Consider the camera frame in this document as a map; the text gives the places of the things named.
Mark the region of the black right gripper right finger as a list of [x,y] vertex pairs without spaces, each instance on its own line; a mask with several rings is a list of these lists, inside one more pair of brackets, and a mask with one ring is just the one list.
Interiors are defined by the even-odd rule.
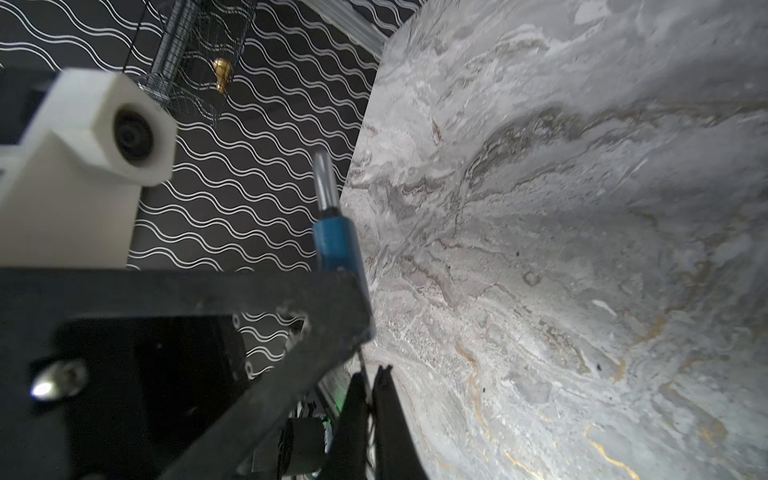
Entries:
[[373,390],[375,418],[375,478],[427,480],[392,376],[392,366],[380,366]]

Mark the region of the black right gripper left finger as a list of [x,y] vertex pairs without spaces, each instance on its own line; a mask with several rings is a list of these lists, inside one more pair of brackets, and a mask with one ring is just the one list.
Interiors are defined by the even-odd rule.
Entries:
[[351,378],[338,429],[319,474],[320,480],[366,478],[368,417],[365,380],[363,374],[358,372]]

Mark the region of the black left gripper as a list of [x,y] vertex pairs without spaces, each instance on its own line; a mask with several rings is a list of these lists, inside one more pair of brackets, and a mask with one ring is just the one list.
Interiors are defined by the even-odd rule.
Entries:
[[[310,331],[237,399],[245,352],[223,315],[259,311],[301,316]],[[348,272],[5,269],[1,475],[224,479],[373,334]],[[35,376],[58,360],[81,361],[86,384],[35,399]]]

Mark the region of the blue padlock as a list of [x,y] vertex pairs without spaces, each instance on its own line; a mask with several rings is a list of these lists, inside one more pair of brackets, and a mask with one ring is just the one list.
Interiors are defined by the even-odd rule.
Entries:
[[354,222],[340,207],[337,178],[328,150],[320,149],[314,153],[313,175],[319,219],[312,230],[319,271],[354,274],[366,307],[372,313],[358,233]]

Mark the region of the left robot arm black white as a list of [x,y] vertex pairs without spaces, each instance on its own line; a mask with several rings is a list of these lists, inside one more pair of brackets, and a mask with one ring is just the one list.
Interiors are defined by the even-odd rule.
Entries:
[[[231,318],[296,317],[298,344],[249,383]],[[297,406],[372,333],[349,273],[5,269],[5,479],[297,476],[325,458]]]

